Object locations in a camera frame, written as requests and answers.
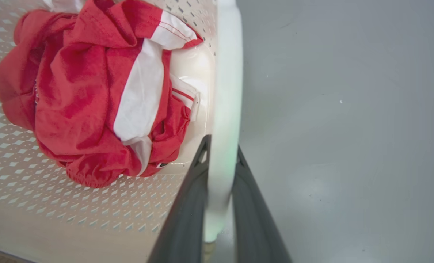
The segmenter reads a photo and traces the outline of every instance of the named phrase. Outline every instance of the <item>stitching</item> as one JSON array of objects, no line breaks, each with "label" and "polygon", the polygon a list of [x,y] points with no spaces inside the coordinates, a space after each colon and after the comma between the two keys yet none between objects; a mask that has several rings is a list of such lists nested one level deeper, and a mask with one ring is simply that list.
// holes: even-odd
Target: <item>stitching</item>
[{"label": "stitching", "polygon": [[185,38],[189,38],[189,40],[192,40],[191,37],[187,37],[184,33],[182,33],[180,30],[178,30],[178,29],[175,28],[174,26],[170,25],[169,23],[165,23],[165,22],[162,22],[162,21],[160,21],[160,23],[163,23],[163,24],[165,24],[165,25],[169,25],[169,26],[172,27],[174,30],[176,30],[176,31],[178,31],[180,34],[182,34],[183,37],[185,37]]},{"label": "stitching", "polygon": [[[89,16],[87,16],[86,18],[88,19],[88,20],[90,20],[90,22],[93,22],[93,23],[95,23],[95,24],[97,24],[97,25],[102,25],[102,23],[96,18],[96,17],[94,17],[90,12],[86,12],[87,14],[89,14]],[[107,32],[107,31],[105,31],[104,30],[104,28],[102,27],[102,26],[98,26],[97,27],[102,33],[104,33],[105,35],[107,35],[108,37],[110,37],[110,38],[112,38],[112,35],[110,35],[110,33],[109,32]]]},{"label": "stitching", "polygon": [[180,37],[182,40],[184,40],[184,41],[186,41],[187,42],[187,40],[186,39],[184,39],[183,37],[181,37],[180,35],[177,35],[175,32],[173,32],[173,31],[171,31],[171,30],[169,30],[168,28],[166,28],[166,27],[163,27],[163,26],[161,26],[161,25],[159,25],[159,27],[161,27],[161,28],[164,28],[165,30],[168,30],[168,31],[170,31],[170,33],[172,33],[173,35],[175,35],[175,36],[177,36],[177,37]]}]

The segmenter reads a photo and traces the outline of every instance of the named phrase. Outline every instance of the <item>red clothing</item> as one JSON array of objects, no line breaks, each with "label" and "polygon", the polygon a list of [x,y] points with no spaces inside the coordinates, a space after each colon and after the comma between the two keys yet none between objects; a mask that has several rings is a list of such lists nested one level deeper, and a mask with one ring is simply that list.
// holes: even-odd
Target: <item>red clothing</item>
[{"label": "red clothing", "polygon": [[[24,15],[14,32],[17,46],[0,62],[0,100],[8,120],[33,130],[42,152],[85,186],[110,185],[120,174],[156,173],[159,163],[178,156],[190,114],[172,94],[171,51],[166,49],[202,42],[183,22],[179,21],[186,26],[185,33],[180,32],[183,25],[164,22],[164,17],[176,19],[170,16],[136,0],[119,4],[88,0],[78,15],[43,10]],[[170,44],[163,32],[177,35],[183,43]],[[158,50],[162,61],[162,79],[153,82],[159,87],[143,85],[152,82],[141,75],[141,62],[155,61],[142,51],[146,44]],[[138,79],[142,85],[136,90]],[[158,97],[153,103],[149,97],[134,100],[134,94],[144,91]],[[144,102],[151,106],[140,113],[152,116],[134,116],[135,107],[144,108]],[[148,122],[145,136],[136,134],[134,127],[134,120],[142,117],[153,121]],[[141,163],[134,150],[140,145],[126,146],[139,137],[152,143],[146,150],[147,163]]]}]

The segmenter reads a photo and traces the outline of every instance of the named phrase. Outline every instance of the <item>dark gray plastic frame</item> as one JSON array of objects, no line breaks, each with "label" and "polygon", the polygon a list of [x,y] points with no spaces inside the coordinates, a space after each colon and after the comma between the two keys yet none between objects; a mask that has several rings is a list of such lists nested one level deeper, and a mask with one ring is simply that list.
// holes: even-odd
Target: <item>dark gray plastic frame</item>
[{"label": "dark gray plastic frame", "polygon": [[[148,263],[202,263],[209,150],[210,135],[207,135],[202,139],[178,191]],[[292,262],[240,148],[232,196],[237,235],[236,262]]]}]

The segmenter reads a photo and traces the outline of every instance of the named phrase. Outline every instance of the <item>white plastic basket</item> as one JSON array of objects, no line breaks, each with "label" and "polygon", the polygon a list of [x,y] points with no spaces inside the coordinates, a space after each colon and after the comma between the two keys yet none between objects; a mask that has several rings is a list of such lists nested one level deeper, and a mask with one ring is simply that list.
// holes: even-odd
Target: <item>white plastic basket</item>
[{"label": "white plastic basket", "polygon": [[[195,150],[209,133],[221,145],[212,149],[216,151],[212,158],[220,158],[214,163],[221,164],[210,170],[213,203],[219,208],[220,200],[226,200],[241,104],[241,27],[235,2],[219,3],[224,7],[219,15],[235,10],[237,14],[230,14],[229,23],[220,28],[230,24],[236,30],[226,31],[226,37],[236,37],[225,45],[219,43],[225,48],[222,53],[232,58],[217,59],[219,75],[224,76],[217,80],[215,0],[148,2],[173,13],[204,37],[201,46],[172,56],[171,72],[201,92],[198,120],[189,126],[179,158],[150,178],[123,176],[108,188],[87,188],[72,182],[63,168],[40,152],[31,131],[12,125],[0,103],[0,251],[34,262],[145,262]],[[35,8],[46,8],[43,0],[0,0],[0,61],[14,46],[12,33],[18,19]],[[223,86],[217,93],[216,82]],[[223,102],[226,96],[231,97],[227,103]],[[226,105],[226,110],[214,114],[214,101]],[[225,117],[229,111],[233,116]],[[216,135],[213,126],[222,132]]]}]

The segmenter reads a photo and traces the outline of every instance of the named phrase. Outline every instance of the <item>laundry basket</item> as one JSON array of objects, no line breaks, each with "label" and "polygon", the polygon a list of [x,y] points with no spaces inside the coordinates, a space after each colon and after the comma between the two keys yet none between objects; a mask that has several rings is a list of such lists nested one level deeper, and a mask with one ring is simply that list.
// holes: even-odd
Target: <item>laundry basket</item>
[{"label": "laundry basket", "polygon": [[[122,176],[107,188],[84,187],[41,153],[31,131],[12,125],[0,103],[0,252],[34,262],[147,259],[202,137],[212,133],[217,44],[215,1],[148,2],[204,39],[172,55],[171,73],[201,93],[180,156],[149,178]],[[18,19],[36,8],[46,6],[42,0],[0,0],[0,61],[15,46]]]}]

